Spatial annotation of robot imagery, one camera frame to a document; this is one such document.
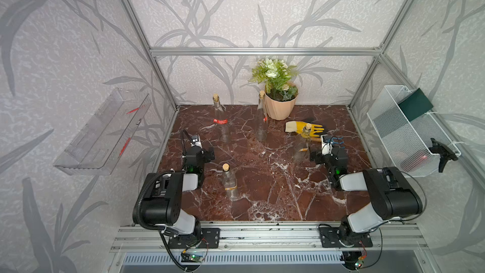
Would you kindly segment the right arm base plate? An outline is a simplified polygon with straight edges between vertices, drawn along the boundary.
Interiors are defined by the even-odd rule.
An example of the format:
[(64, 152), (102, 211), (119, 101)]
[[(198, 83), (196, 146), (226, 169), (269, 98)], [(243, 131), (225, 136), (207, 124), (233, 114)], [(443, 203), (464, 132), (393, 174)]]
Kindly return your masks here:
[(323, 248), (372, 248), (373, 242), (369, 233), (355, 233), (350, 229), (335, 228), (330, 225), (318, 226)]

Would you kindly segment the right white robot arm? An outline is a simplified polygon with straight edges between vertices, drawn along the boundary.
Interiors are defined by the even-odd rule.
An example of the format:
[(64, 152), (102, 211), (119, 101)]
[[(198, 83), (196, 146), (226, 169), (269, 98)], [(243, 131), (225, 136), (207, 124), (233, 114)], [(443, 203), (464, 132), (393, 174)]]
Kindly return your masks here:
[(367, 169), (350, 173), (347, 152), (343, 148), (313, 150), (309, 160), (323, 164), (337, 191), (367, 192), (370, 202), (341, 221), (338, 235), (348, 238), (372, 232), (390, 221), (404, 221), (424, 212), (425, 203), (396, 167)]

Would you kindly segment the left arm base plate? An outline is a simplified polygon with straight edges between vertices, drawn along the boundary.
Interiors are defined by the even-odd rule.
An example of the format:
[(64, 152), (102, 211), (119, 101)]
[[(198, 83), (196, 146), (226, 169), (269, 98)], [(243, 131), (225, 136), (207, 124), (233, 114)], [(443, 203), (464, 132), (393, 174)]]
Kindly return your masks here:
[(220, 239), (220, 228), (203, 227), (200, 230), (195, 230), (195, 232), (190, 235), (178, 235), (175, 237), (170, 237), (168, 247), (170, 249), (182, 249), (189, 247), (216, 249), (219, 247)]

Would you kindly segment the short glass bottle gold label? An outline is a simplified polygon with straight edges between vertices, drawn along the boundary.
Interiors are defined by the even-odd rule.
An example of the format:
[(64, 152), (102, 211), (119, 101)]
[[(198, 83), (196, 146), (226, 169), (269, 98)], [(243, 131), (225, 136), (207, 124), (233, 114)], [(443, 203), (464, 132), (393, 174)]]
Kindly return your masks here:
[(227, 198), (233, 202), (239, 199), (238, 185), (236, 173), (231, 169), (228, 163), (222, 166), (223, 186), (227, 195)]

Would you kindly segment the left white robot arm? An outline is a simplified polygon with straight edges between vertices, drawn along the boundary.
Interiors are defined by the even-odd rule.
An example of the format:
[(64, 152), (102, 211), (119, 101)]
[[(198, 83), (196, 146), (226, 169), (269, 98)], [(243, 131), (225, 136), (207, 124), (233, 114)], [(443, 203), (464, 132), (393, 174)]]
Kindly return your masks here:
[(192, 146), (183, 154), (183, 169), (146, 176), (133, 209), (133, 223), (163, 235), (200, 239), (200, 221), (182, 209), (184, 192), (200, 189), (205, 165), (215, 159), (213, 148)]

